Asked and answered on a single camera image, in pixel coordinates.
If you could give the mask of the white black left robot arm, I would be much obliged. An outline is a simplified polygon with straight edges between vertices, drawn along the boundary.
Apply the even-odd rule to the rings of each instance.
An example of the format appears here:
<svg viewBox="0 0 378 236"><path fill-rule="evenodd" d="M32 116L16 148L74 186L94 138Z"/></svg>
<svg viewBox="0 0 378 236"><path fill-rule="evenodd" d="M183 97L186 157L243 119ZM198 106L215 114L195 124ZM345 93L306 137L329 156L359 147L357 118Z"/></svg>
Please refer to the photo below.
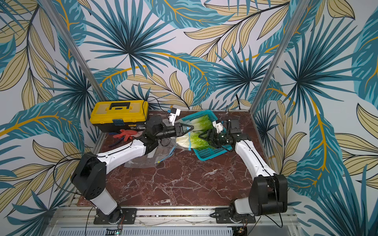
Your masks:
<svg viewBox="0 0 378 236"><path fill-rule="evenodd" d="M106 189L106 175L132 159L154 152L160 140L181 137L193 130L194 126L190 124L167 126L160 116L152 116L146 121L142 134L129 144L103 153L83 154L71 182L107 218L108 223L119 223L123 218L122 209Z"/></svg>

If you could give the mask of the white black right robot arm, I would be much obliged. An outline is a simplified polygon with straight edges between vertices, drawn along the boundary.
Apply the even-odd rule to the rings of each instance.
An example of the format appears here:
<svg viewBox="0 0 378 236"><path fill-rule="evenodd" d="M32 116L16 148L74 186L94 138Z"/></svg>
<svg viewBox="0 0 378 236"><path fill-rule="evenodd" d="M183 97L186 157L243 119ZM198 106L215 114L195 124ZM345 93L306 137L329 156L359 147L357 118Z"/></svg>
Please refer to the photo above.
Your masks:
<svg viewBox="0 0 378 236"><path fill-rule="evenodd" d="M228 120L223 124L213 122L213 128L199 134L199 138L213 148L227 145L238 154L253 178L248 197L234 200L226 214L234 222L247 216L281 214L287 211L287 179L278 175L260 156L248 134L243 133L238 120Z"/></svg>

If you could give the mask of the chinese cabbage front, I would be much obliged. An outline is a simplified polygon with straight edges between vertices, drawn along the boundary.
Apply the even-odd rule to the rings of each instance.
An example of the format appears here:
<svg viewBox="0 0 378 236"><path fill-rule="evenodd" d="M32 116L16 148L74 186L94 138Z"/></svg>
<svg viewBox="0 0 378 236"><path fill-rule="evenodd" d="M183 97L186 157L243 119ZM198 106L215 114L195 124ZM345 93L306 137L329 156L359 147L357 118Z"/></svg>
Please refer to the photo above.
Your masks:
<svg viewBox="0 0 378 236"><path fill-rule="evenodd" d="M201 134L201 131L197 132L189 132L188 134L177 137L176 138L176 144L182 148L186 149L199 149L198 148L198 140L199 140L199 134Z"/></svg>

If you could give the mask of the clear zipper bag blue seal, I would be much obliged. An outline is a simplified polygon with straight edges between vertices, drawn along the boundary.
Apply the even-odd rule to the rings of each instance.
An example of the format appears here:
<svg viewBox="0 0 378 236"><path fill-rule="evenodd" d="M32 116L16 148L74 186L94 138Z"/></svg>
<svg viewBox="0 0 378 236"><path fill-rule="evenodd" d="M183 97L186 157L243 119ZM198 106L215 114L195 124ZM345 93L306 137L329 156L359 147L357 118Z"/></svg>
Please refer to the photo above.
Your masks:
<svg viewBox="0 0 378 236"><path fill-rule="evenodd" d="M134 158L124 164L126 168L151 168L158 166L161 162L171 157L176 149L173 139L163 139L151 153Z"/></svg>

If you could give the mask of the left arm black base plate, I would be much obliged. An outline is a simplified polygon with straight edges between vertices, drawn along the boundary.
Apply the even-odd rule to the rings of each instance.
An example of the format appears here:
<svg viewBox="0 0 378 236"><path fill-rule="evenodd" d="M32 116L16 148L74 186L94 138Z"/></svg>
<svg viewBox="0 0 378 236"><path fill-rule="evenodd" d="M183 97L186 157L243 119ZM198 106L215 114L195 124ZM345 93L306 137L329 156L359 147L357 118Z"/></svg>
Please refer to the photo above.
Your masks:
<svg viewBox="0 0 378 236"><path fill-rule="evenodd" d="M136 208L117 207L109 215L106 215L101 210L96 209L94 224L95 225L116 225L116 224L133 225L136 219L136 213L137 213Z"/></svg>

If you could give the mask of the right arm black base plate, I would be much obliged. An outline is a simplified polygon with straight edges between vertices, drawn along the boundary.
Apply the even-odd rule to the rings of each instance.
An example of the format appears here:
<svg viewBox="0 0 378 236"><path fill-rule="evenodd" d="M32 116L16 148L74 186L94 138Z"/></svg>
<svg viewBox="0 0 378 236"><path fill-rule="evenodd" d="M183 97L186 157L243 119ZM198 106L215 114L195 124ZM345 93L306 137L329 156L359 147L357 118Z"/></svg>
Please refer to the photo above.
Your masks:
<svg viewBox="0 0 378 236"><path fill-rule="evenodd" d="M255 223L256 218L251 214L239 214L231 207L217 207L215 212L210 214L217 224L240 224Z"/></svg>

